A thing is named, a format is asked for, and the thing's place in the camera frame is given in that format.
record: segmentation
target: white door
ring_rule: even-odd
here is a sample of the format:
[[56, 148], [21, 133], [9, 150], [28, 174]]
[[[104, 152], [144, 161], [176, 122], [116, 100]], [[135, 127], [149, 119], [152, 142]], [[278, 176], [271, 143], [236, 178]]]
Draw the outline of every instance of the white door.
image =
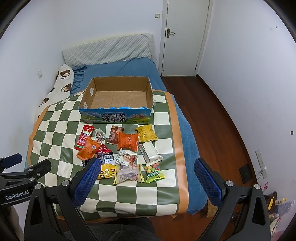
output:
[[194, 75], [208, 8], [209, 0], [168, 0], [162, 76]]

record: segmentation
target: cardboard box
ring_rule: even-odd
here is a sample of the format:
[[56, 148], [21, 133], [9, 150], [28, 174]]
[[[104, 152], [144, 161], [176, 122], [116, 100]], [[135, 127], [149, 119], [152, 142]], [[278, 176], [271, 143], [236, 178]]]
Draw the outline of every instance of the cardboard box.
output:
[[85, 123], [148, 124], [153, 92], [148, 77], [93, 78], [78, 110]]

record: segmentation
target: checkered tablecloth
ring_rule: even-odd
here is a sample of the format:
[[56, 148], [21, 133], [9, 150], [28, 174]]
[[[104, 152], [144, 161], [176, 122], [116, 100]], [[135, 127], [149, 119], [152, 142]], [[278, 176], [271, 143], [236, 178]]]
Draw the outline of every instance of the checkered tablecloth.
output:
[[[82, 96], [83, 92], [79, 92], [49, 106], [35, 124], [35, 130], [30, 137], [28, 160], [31, 165], [44, 159], [50, 160], [51, 171], [39, 179], [46, 187], [59, 185], [63, 180], [71, 180], [82, 169], [81, 160], [76, 157], [78, 150], [74, 149], [85, 125], [80, 121], [81, 115], [78, 111]], [[97, 180], [80, 208], [85, 220], [178, 213], [180, 194], [170, 109], [165, 92], [154, 91], [154, 100], [156, 103], [153, 106], [150, 124], [159, 138], [153, 144], [164, 158], [160, 163], [160, 170], [165, 179], [149, 184], [127, 180], [118, 185], [113, 185], [113, 178]], [[112, 126], [92, 125], [102, 129], [107, 135]], [[124, 133], [128, 134], [136, 133], [135, 128], [138, 127], [137, 124], [115, 125], [124, 127]], [[117, 146], [106, 143], [105, 145], [114, 155], [118, 153]], [[137, 163], [145, 163], [140, 151], [138, 155]], [[147, 174], [144, 169], [142, 174], [146, 180]], [[59, 205], [55, 204], [55, 208], [56, 213], [62, 216]]]

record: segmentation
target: silver bolt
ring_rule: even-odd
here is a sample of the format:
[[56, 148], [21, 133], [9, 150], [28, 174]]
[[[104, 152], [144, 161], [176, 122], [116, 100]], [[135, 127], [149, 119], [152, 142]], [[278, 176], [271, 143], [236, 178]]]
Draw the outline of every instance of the silver bolt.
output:
[[226, 181], [226, 185], [229, 186], [229, 187], [232, 187], [233, 186], [233, 181], [230, 181], [230, 180]]
[[66, 186], [69, 185], [69, 183], [70, 183], [70, 182], [69, 182], [68, 180], [65, 180], [65, 181], [62, 182], [62, 185], [63, 185], [64, 187], [66, 187]]
[[36, 186], [35, 186], [35, 189], [39, 190], [41, 188], [41, 184], [38, 183]]
[[255, 183], [255, 184], [254, 184], [254, 188], [256, 188], [257, 190], [259, 190], [261, 187], [260, 187], [259, 184]]

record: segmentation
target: door handle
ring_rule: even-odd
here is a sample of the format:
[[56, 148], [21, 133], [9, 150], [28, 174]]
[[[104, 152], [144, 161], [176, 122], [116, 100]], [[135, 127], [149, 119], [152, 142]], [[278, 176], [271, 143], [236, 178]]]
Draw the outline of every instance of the door handle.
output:
[[176, 33], [170, 32], [170, 29], [168, 28], [168, 30], [167, 30], [167, 39], [170, 37], [170, 34], [176, 34]]

